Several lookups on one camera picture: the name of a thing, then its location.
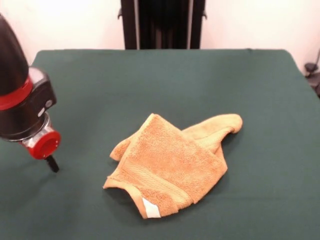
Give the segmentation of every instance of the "green tablecloth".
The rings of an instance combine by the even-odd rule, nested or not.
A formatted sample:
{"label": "green tablecloth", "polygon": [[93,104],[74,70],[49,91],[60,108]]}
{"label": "green tablecloth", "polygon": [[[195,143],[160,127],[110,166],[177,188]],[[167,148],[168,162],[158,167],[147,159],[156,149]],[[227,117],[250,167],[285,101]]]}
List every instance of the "green tablecloth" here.
{"label": "green tablecloth", "polygon": [[[1,240],[318,240],[320,102],[282,50],[40,52],[58,103],[58,174],[0,143]],[[150,113],[178,128],[237,113],[228,172],[198,204],[143,220],[126,193],[103,190],[113,147]]]}

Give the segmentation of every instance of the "orange towel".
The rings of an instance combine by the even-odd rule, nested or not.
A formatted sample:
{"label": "orange towel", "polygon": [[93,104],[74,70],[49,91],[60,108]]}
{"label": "orange towel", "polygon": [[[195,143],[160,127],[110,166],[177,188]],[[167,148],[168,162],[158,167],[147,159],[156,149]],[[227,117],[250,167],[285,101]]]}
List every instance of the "orange towel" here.
{"label": "orange towel", "polygon": [[221,142],[241,127],[239,115],[226,114],[181,131],[151,114],[110,154],[120,163],[103,188],[126,190],[144,219],[177,213],[196,204],[225,174]]}

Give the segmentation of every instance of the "black object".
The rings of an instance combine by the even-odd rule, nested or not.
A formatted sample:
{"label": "black object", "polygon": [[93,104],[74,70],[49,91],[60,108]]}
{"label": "black object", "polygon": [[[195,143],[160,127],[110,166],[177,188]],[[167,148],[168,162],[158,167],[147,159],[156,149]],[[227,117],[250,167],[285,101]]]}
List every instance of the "black object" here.
{"label": "black object", "polygon": [[318,67],[319,59],[320,59],[320,49],[318,51],[318,55],[316,57],[315,62],[314,63],[308,62],[304,65],[305,70],[308,72],[308,75],[306,76],[306,78],[311,77],[311,75],[319,69]]}
{"label": "black object", "polygon": [[57,103],[49,76],[29,67],[9,23],[0,14],[0,138],[22,144],[35,159],[47,159],[61,140],[46,111]]}
{"label": "black object", "polygon": [[125,49],[199,49],[205,2],[121,0]]}
{"label": "black object", "polygon": [[50,169],[54,172],[57,173],[59,171],[59,166],[54,159],[52,155],[49,155],[48,157],[45,158],[46,162],[48,163]]}
{"label": "black object", "polygon": [[33,79],[33,89],[24,101],[7,110],[0,110],[1,138],[21,141],[35,135],[44,125],[45,115],[39,116],[39,113],[55,105],[57,99],[48,75],[41,73],[41,79]]}
{"label": "black object", "polygon": [[3,96],[25,84],[29,66],[16,35],[1,14],[0,53],[0,96]]}

